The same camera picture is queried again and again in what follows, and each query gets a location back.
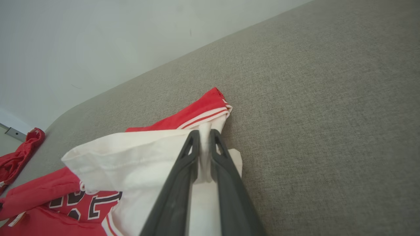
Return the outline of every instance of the white fabric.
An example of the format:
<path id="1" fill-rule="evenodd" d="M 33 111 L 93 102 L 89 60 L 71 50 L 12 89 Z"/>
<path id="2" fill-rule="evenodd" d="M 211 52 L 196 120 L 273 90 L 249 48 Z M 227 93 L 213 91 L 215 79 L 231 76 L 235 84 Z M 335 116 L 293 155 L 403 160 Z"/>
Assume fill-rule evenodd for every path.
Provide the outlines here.
<path id="1" fill-rule="evenodd" d="M 226 116 L 194 129 L 200 133 L 199 175 L 192 188 L 189 234 L 220 235 L 217 185 L 210 176 L 210 129 L 219 132 Z M 102 226 L 108 235 L 139 235 L 154 202 L 191 130 L 128 132 L 80 145 L 62 161 L 83 182 L 86 191 L 123 191 Z M 242 174 L 242 159 L 229 150 Z"/>

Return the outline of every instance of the red garment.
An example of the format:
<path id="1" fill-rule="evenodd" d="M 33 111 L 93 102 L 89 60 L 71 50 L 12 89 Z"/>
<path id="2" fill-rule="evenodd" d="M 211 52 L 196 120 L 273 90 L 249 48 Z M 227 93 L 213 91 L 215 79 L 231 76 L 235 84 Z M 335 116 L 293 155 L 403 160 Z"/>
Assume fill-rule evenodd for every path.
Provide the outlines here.
<path id="1" fill-rule="evenodd" d="M 177 114 L 149 127 L 128 128 L 126 132 L 191 128 L 230 108 L 223 94 L 213 88 Z M 0 199 L 0 220 L 10 218 L 0 228 L 0 235 L 106 235 L 108 231 L 101 222 L 120 198 L 121 193 L 115 191 L 80 191 L 79 178 L 65 167 L 20 185 Z M 23 217 L 8 226 L 22 212 Z"/>
<path id="2" fill-rule="evenodd" d="M 26 141 L 18 147 L 16 152 L 0 157 L 0 194 L 7 185 L 15 181 L 44 139 L 45 133 L 39 128 L 34 128 L 26 135 Z"/>

